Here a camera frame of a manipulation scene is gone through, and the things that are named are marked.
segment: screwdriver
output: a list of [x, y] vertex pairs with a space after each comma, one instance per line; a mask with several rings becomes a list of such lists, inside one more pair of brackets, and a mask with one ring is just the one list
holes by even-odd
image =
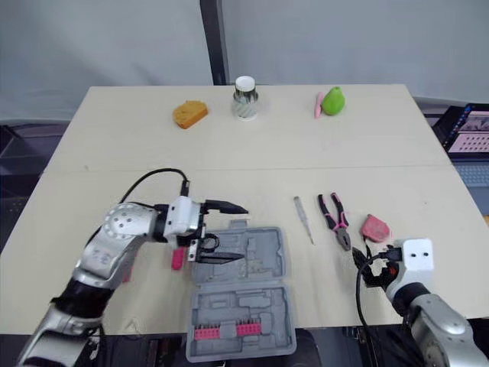
[[303, 203], [302, 201], [300, 201], [300, 197], [295, 196], [293, 198], [293, 202], [296, 204], [297, 214], [299, 214], [300, 221], [303, 223], [303, 226], [306, 229], [307, 235], [309, 236], [311, 243], [315, 245], [313, 235], [311, 234], [311, 229], [309, 228], [309, 223], [307, 222], [306, 212], [304, 212]]

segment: pink tape measure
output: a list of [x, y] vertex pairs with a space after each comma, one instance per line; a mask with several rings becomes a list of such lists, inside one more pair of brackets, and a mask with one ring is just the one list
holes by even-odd
[[372, 242], [383, 242], [390, 234], [389, 226], [375, 216], [368, 214], [367, 220], [361, 227], [361, 234]]

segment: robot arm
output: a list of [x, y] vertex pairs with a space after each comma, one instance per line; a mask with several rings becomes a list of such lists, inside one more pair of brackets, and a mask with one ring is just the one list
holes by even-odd
[[[471, 325], [440, 296], [431, 294], [433, 251], [429, 239], [394, 242], [382, 258], [387, 266], [377, 277], [364, 271], [367, 287], [382, 287], [396, 312], [410, 327], [414, 341], [427, 365], [450, 367], [488, 367], [489, 361], [475, 345]], [[360, 268], [367, 258], [354, 249], [355, 264]]]
[[19, 365], [72, 366], [87, 354], [90, 336], [102, 325], [102, 316], [115, 289], [122, 283], [144, 242], [168, 242], [174, 248], [191, 246], [189, 261], [224, 264], [242, 255], [206, 248], [204, 215], [247, 213], [231, 203], [208, 200], [195, 203], [179, 196], [170, 205], [120, 203], [87, 243], [61, 296], [54, 298], [39, 327], [18, 359]]

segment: green pear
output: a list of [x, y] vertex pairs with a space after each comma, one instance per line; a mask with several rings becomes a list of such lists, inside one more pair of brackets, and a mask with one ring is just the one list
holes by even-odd
[[334, 116], [345, 107], [345, 96], [339, 86], [331, 88], [321, 103], [321, 108], [326, 115]]

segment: white wall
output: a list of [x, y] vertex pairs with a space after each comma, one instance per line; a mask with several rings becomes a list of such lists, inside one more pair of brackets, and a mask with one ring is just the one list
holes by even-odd
[[71, 119], [90, 86], [212, 84], [199, 0], [1, 0], [0, 121]]
[[230, 80], [405, 83], [489, 102], [488, 0], [224, 0]]

